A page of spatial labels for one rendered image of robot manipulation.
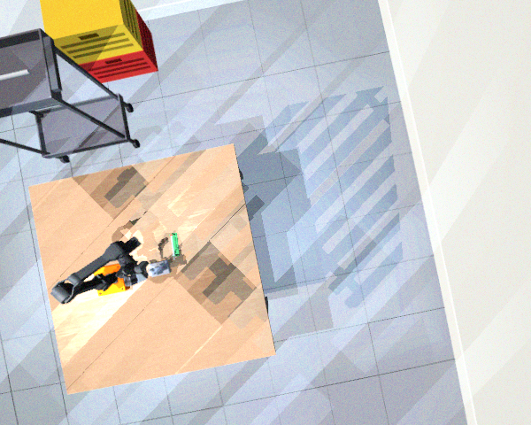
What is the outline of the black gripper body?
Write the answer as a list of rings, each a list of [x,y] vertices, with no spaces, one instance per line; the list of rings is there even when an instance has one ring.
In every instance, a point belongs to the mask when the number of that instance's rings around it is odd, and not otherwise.
[[[128,264],[133,267],[132,270],[135,270],[136,273],[141,273],[150,264],[148,261],[141,261],[139,264],[138,263],[139,263],[138,260],[135,261],[133,259],[133,255],[129,255],[126,259],[119,262],[119,266],[125,266],[126,264]],[[132,270],[130,269],[130,271]]]

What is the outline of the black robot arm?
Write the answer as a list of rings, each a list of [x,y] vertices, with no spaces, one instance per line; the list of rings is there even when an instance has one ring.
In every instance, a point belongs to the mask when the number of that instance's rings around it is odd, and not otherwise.
[[[110,262],[121,262],[126,259],[131,252],[137,249],[142,243],[136,238],[132,237],[127,242],[117,241],[111,243],[105,249],[104,254],[96,260],[91,261],[86,266],[70,274],[63,281],[57,282],[50,293],[61,305],[72,302],[78,295],[89,290],[108,290],[113,283],[120,279],[126,278],[132,270],[132,266],[126,264],[120,266],[119,271],[108,274],[96,274],[91,280],[85,281],[97,270],[107,265]],[[64,283],[65,281],[69,281]]]

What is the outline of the green u-shaped bracket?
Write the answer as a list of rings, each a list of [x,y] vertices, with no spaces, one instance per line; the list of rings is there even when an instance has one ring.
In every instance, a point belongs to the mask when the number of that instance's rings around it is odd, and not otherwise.
[[[174,257],[180,256],[179,253],[179,245],[178,245],[178,239],[177,239],[177,233],[171,234],[173,238],[173,251],[174,251]]]

